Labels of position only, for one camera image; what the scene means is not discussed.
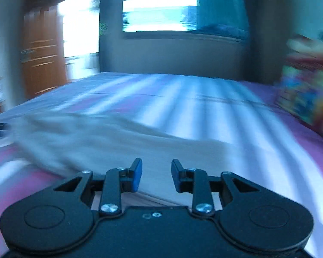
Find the silver screw head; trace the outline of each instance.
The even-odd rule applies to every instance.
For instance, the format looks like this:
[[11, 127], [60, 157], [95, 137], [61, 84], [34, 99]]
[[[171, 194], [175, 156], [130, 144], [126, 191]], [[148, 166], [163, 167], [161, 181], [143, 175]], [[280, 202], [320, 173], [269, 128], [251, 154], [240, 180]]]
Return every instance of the silver screw head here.
[[114, 213], [118, 210], [118, 206], [115, 204], [104, 204], [101, 206], [101, 211], [105, 213]]
[[162, 214], [160, 212], [154, 212], [154, 213], [152, 213], [152, 216], [153, 217], [161, 217]]
[[195, 208], [201, 213], [210, 213], [213, 210], [212, 205], [207, 203], [198, 204]]

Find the door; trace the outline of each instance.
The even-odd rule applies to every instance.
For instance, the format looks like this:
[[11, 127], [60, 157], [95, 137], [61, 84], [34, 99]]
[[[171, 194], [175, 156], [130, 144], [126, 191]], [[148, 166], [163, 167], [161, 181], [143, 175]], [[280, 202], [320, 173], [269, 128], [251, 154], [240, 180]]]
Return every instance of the door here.
[[56, 0], [26, 0], [24, 12], [21, 63], [32, 99], [67, 83], [62, 17]]

